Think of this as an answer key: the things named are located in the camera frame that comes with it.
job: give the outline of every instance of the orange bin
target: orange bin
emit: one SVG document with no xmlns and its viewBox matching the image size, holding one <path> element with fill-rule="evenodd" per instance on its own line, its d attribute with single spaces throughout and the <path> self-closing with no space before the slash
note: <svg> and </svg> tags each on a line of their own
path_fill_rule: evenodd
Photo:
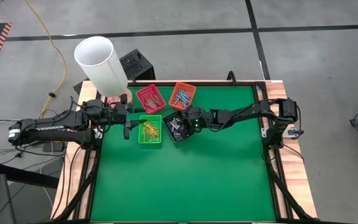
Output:
<svg viewBox="0 0 358 224">
<path fill-rule="evenodd" d="M 173 89 L 173 92 L 172 92 L 172 95 L 171 95 L 171 98 L 169 99 L 169 105 L 175 109 L 179 109 L 179 110 L 184 110 L 185 107 L 182 105 L 182 102 L 181 100 L 179 100 L 176 104 L 175 104 L 175 98 L 178 94 L 178 90 L 184 90 L 186 92 L 187 95 L 190 96 L 190 101 L 189 103 L 186 105 L 189 106 L 191 105 L 191 102 L 193 101 L 193 98 L 194 98 L 194 95 L 196 93 L 196 87 L 195 86 L 192 86 L 192 85 L 189 85 L 189 84 L 186 84 L 186 83 L 181 83 L 181 82 L 178 82 L 176 85 L 175 85 L 175 88 Z"/>
</svg>

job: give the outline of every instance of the black crate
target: black crate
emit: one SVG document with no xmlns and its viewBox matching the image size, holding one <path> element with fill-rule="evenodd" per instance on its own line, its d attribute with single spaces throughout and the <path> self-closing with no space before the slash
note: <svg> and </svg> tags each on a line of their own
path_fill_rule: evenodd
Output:
<svg viewBox="0 0 358 224">
<path fill-rule="evenodd" d="M 180 128 L 177 131 L 176 129 L 174 129 L 172 131 L 172 125 L 171 125 L 171 121 L 173 121 L 175 118 L 178 118 L 180 120 Z M 185 116 L 183 115 L 183 113 L 181 111 L 177 111 L 174 112 L 166 117 L 164 117 L 164 123 L 165 126 L 168 128 L 168 132 L 171 134 L 171 137 L 173 139 L 173 141 L 175 142 L 180 142 L 190 136 L 192 136 L 194 134 L 193 129 L 191 128 L 190 124 L 188 123 L 187 119 L 185 118 Z"/>
<path fill-rule="evenodd" d="M 119 59 L 128 80 L 155 80 L 153 65 L 137 49 Z"/>
</svg>

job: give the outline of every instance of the gray concrete floor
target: gray concrete floor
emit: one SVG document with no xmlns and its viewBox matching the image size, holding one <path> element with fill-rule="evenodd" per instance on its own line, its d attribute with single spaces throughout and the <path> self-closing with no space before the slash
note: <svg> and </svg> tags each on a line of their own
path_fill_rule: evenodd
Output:
<svg viewBox="0 0 358 224">
<path fill-rule="evenodd" d="M 250 27 L 243 0 L 30 3 L 53 35 Z M 252 0 L 252 5 L 258 27 L 358 24 L 358 1 Z M 45 35 L 22 0 L 1 3 L 0 22 L 13 22 L 10 37 Z M 358 223 L 358 134 L 349 125 L 358 112 L 358 30 L 269 32 L 260 38 L 271 78 L 284 80 L 288 96 L 301 106 L 305 135 L 300 144 L 319 217 Z M 80 41 L 55 41 L 68 63 L 68 79 L 51 104 L 57 112 L 67 109 L 69 96 L 76 96 L 72 86 L 85 78 L 73 58 Z M 119 56 L 139 49 L 154 65 L 157 79 L 217 79 L 229 70 L 238 79 L 263 79 L 251 33 L 111 41 Z M 63 65 L 48 41 L 6 42 L 0 54 L 0 119 L 38 117 L 62 75 Z M 8 125 L 0 125 L 0 149 L 10 148 Z M 0 162 L 12 156 L 0 156 Z M 23 168 L 47 159 L 25 155 L 8 164 Z M 49 166 L 51 171 L 60 168 L 57 162 Z M 11 192 L 19 187 L 12 184 Z M 47 217 L 44 190 L 26 187 L 24 192 L 14 200 L 18 223 Z"/>
</svg>

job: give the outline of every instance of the wooden table edge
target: wooden table edge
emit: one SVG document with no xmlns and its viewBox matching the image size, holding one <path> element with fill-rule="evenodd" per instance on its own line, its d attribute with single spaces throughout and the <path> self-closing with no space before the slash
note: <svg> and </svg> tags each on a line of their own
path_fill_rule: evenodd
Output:
<svg viewBox="0 0 358 224">
<path fill-rule="evenodd" d="M 137 83 L 172 83 L 172 82 L 232 82 L 231 80 L 139 80 L 136 81 Z M 284 84 L 281 80 L 237 80 L 238 83 L 241 82 L 265 82 L 266 88 L 267 88 L 267 94 L 269 98 L 286 98 L 287 94 L 285 93 Z M 94 85 L 90 81 L 84 81 L 81 93 L 78 99 L 78 102 L 93 100 L 96 98 L 97 90 L 94 87 Z M 275 113 L 278 113 L 277 107 L 272 107 L 272 110 Z M 290 140 L 285 139 L 284 144 L 287 146 L 290 146 L 291 148 L 295 149 L 299 153 L 300 147 L 297 140 Z M 56 212 L 55 217 L 59 216 L 59 214 L 62 213 L 64 208 L 66 207 L 67 202 L 67 193 L 68 193 L 68 174 L 70 171 L 70 162 L 73 159 L 73 155 L 78 148 L 78 145 L 73 142 L 69 142 L 67 146 L 67 156 L 65 159 L 65 181 L 63 183 L 63 172 L 60 175 L 60 181 L 58 185 L 58 189 L 56 191 L 55 201 L 52 208 L 51 218 L 53 213 L 58 207 L 58 203 L 60 201 L 60 197 L 62 195 L 62 188 L 64 186 L 63 190 L 63 197 L 61 204 Z M 291 192 L 291 194 L 294 196 L 296 201 L 302 206 L 302 208 L 305 210 L 306 213 L 311 215 L 312 217 L 317 217 L 316 209 L 314 207 L 313 198 L 311 195 L 310 187 L 308 178 L 306 175 L 305 166 L 303 164 L 303 161 L 299 158 L 298 155 L 296 155 L 291 150 L 286 149 L 284 147 L 281 151 L 281 159 L 283 161 L 283 170 L 285 175 L 285 180 L 287 182 L 287 188 Z M 94 153 L 92 153 L 90 159 L 89 159 L 89 166 L 87 170 L 87 174 L 89 174 L 89 171 L 93 165 L 94 162 Z M 82 167 L 83 163 L 85 161 L 85 151 L 80 150 L 78 154 L 76 155 L 74 159 L 74 165 L 73 170 L 71 172 L 71 185 L 70 185 L 70 194 L 69 194 L 69 201 L 74 197 L 76 192 L 78 191 L 79 182 L 80 182 L 80 176 L 82 173 Z M 280 190 L 276 187 L 277 196 L 278 196 L 278 204 L 280 207 L 280 214 L 282 218 L 286 218 L 287 214 L 285 213 L 285 206 L 283 201 L 283 196 L 280 192 Z M 80 207 L 80 214 L 79 218 L 84 218 L 86 213 L 86 207 L 88 204 L 88 196 L 89 196 L 89 187 L 87 191 L 85 192 L 82 201 L 81 201 L 81 207 Z"/>
</svg>

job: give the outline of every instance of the yellow cable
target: yellow cable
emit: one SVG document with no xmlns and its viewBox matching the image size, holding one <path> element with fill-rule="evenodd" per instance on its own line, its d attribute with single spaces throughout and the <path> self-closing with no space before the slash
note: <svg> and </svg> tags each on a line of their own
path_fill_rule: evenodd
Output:
<svg viewBox="0 0 358 224">
<path fill-rule="evenodd" d="M 36 13 L 36 11 L 31 7 L 31 5 L 29 4 L 29 2 L 27 0 L 24 0 L 25 4 L 31 9 L 31 11 L 35 14 L 35 16 L 37 16 L 38 20 L 40 21 L 40 23 L 42 24 L 42 26 L 44 27 L 45 31 L 47 32 L 48 38 L 50 40 L 50 43 L 52 44 L 52 47 L 54 47 L 54 49 L 60 54 L 62 60 L 63 60 L 63 64 L 65 66 L 65 73 L 64 76 L 61 80 L 61 82 L 59 83 L 59 85 L 56 87 L 56 89 L 52 92 L 55 93 L 56 91 L 59 90 L 59 88 L 61 87 L 61 85 L 63 84 L 63 82 L 66 80 L 66 76 L 67 76 L 67 64 L 66 64 L 66 60 L 63 56 L 63 54 L 61 53 L 61 51 L 55 46 L 55 44 L 53 43 L 53 40 L 49 34 L 49 31 L 47 29 L 47 27 L 45 26 L 44 22 L 42 22 L 40 16 Z M 42 108 L 42 112 L 40 114 L 40 118 L 43 118 L 44 116 L 44 111 L 48 108 L 50 100 L 52 99 L 51 96 L 48 97 L 47 101 L 44 104 L 44 108 Z"/>
</svg>

